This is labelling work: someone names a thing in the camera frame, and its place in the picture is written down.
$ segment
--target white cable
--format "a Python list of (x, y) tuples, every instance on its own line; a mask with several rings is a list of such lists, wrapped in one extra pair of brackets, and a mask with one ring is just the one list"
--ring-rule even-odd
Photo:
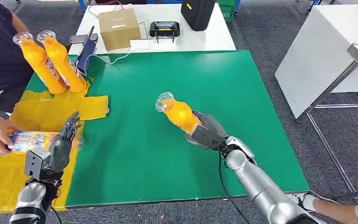
[(123, 58), (127, 57), (127, 56), (130, 54), (130, 49), (131, 49), (131, 48), (128, 49), (126, 55), (124, 55), (124, 56), (122, 56), (122, 57), (116, 58), (114, 62), (108, 62), (108, 61), (106, 61), (105, 59), (103, 59), (102, 57), (100, 57), (100, 56), (98, 56), (98, 55), (94, 55), (94, 54), (89, 55), (89, 56), (86, 58), (86, 61), (84, 61), (84, 75), (87, 76), (86, 64), (87, 64), (88, 59), (89, 59), (91, 56), (98, 57), (99, 59), (101, 59), (101, 60), (104, 61), (105, 63), (110, 64), (110, 65), (113, 65), (113, 64), (116, 63), (119, 59), (123, 59)]
[[(95, 14), (95, 13), (93, 13), (93, 12), (90, 10), (91, 7), (93, 7), (93, 6), (98, 6), (98, 5), (92, 5), (92, 6), (88, 7), (88, 8), (87, 8), (87, 11), (88, 11), (90, 14), (94, 15), (95, 17), (99, 17), (99, 14), (100, 14), (100, 13)], [(123, 5), (116, 5), (115, 8), (114, 8), (112, 11), (116, 11), (117, 6), (121, 6), (121, 9), (119, 9), (119, 10), (123, 10), (123, 9), (124, 9), (124, 6), (123, 6)]]

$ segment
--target cable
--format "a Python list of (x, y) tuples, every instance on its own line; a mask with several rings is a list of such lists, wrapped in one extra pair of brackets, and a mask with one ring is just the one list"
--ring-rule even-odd
[(221, 182), (221, 186), (223, 187), (224, 189), (224, 193), (226, 194), (227, 196), (227, 199), (229, 201), (231, 201), (231, 203), (233, 204), (234, 208), (237, 210), (237, 212), (242, 216), (243, 220), (245, 220), (245, 222), (247, 224), (249, 224), (250, 222), (248, 221), (248, 219), (245, 217), (245, 215), (240, 211), (240, 209), (237, 207), (237, 205), (234, 203), (234, 201), (232, 200), (232, 198), (230, 198), (230, 196), (228, 195), (228, 192), (227, 192), (227, 189), (226, 189), (226, 186), (224, 186), (224, 182), (223, 182), (223, 177), (221, 175), (221, 150), (220, 150), (220, 146), (218, 145), (217, 146), (218, 150), (219, 150), (219, 177), (220, 177), (220, 182)]
[[(116, 0), (115, 0), (115, 1), (110, 1), (110, 2), (107, 2), (107, 3), (97, 4), (97, 5), (108, 5), (108, 4), (111, 4), (111, 3), (114, 3), (114, 2), (118, 2), (118, 3), (119, 3), (119, 5), (117, 5), (117, 6), (121, 6), (121, 9), (120, 9), (120, 10), (123, 10), (123, 9), (124, 9), (123, 4), (121, 4), (120, 1), (116, 1)], [(93, 12), (90, 11), (91, 7), (93, 7), (93, 6), (94, 6), (94, 5), (88, 7), (88, 8), (87, 8), (87, 11), (88, 11), (89, 13), (91, 13), (92, 15), (94, 15), (95, 17), (99, 17), (99, 15), (97, 15), (97, 14), (95, 14), (95, 13), (93, 13)]]
[(83, 75), (87, 76), (86, 64), (87, 64), (88, 59), (89, 59), (91, 56), (98, 57), (99, 59), (101, 59), (101, 60), (104, 61), (105, 63), (110, 64), (110, 65), (113, 65), (113, 64), (116, 63), (119, 59), (125, 58), (125, 57), (127, 57), (129, 54), (130, 54), (130, 48), (128, 49), (126, 55), (124, 55), (124, 56), (122, 56), (122, 57), (116, 58), (114, 62), (108, 62), (108, 61), (106, 61), (105, 59), (101, 58), (101, 57), (98, 56), (98, 55), (94, 55), (94, 54), (89, 55), (89, 56), (86, 58), (86, 60), (84, 61), (84, 74), (83, 74)]
[(53, 206), (51, 206), (51, 210), (53, 210), (53, 212), (55, 213), (55, 215), (56, 215), (57, 218), (58, 218), (58, 221), (60, 222), (60, 224), (62, 224), (61, 218), (60, 218), (60, 216), (58, 215), (58, 212), (54, 209)]
[(145, 24), (145, 22), (140, 22), (140, 23), (138, 23), (138, 25), (140, 25), (140, 24), (142, 24), (142, 23), (143, 23), (143, 26), (145, 27), (146, 40), (148, 40), (148, 38), (147, 38), (147, 29), (146, 29), (146, 24)]

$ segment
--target orange liquid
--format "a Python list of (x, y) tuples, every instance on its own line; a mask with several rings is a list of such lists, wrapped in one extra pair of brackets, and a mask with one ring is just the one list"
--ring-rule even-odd
[(50, 58), (57, 71), (65, 79), (71, 92), (82, 92), (86, 89), (86, 81), (79, 73), (76, 67), (72, 67), (68, 62), (68, 54), (66, 48), (56, 39), (49, 36), (45, 37), (43, 44), (46, 49), (47, 56)]
[(195, 129), (196, 124), (202, 124), (185, 102), (179, 102), (175, 99), (173, 101), (164, 100), (163, 105), (166, 108), (164, 113), (168, 119), (187, 134)]
[(52, 94), (61, 94), (67, 90), (64, 80), (59, 76), (55, 68), (50, 64), (48, 67), (46, 51), (38, 46), (34, 41), (23, 38), (21, 40), (21, 50), (25, 60), (31, 65), (35, 73), (41, 78), (43, 83)]

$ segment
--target green table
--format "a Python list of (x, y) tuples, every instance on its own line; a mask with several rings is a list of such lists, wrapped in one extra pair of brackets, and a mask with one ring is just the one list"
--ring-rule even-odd
[[(218, 153), (187, 143), (156, 111), (165, 91), (244, 141), (283, 191), (309, 190), (249, 51), (133, 53), (113, 66), (91, 59), (88, 96), (108, 95), (110, 112), (85, 122), (67, 207), (223, 196)], [(35, 76), (27, 89), (45, 90)], [(222, 172), (229, 195), (246, 194)]]

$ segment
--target floor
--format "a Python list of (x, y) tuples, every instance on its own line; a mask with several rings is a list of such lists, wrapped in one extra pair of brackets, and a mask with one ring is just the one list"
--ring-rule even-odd
[[(51, 29), (64, 44), (76, 33), (82, 19), (77, 3), (2, 0), (28, 26), (33, 35)], [(307, 119), (296, 121), (274, 73), (305, 21), (308, 1), (243, 0), (240, 13), (228, 24), (237, 49), (250, 50), (276, 112), (312, 190), (326, 197), (347, 193), (339, 172), (329, 159), (318, 135)], [(334, 94), (329, 103), (358, 102), (358, 94)], [(349, 178), (358, 188), (358, 109), (318, 109), (312, 115), (335, 150)], [(266, 223), (246, 198), (234, 199), (250, 223)], [(60, 212), (64, 224), (80, 223), (244, 223), (233, 205), (225, 200), (152, 203)], [(49, 223), (58, 220), (51, 213)], [(0, 223), (8, 214), (0, 215)], [(327, 223), (335, 223), (323, 217)]]

